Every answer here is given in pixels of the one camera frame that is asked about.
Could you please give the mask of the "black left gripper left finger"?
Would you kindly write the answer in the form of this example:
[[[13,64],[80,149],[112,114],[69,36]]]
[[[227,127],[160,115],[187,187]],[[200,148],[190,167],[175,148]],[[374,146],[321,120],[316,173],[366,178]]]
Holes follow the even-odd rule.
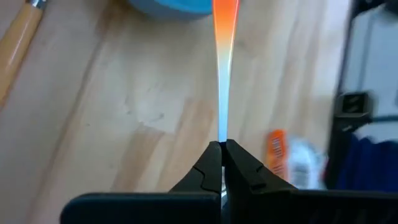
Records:
[[[222,145],[210,142],[199,160],[168,192],[89,193],[69,201],[68,223],[220,223]]]

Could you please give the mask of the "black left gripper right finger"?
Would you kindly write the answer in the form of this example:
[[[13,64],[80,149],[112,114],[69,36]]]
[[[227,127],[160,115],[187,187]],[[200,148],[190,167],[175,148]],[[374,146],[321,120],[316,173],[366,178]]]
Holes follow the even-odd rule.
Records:
[[[223,144],[223,165],[224,223],[397,224],[396,194],[299,190],[232,139]]]

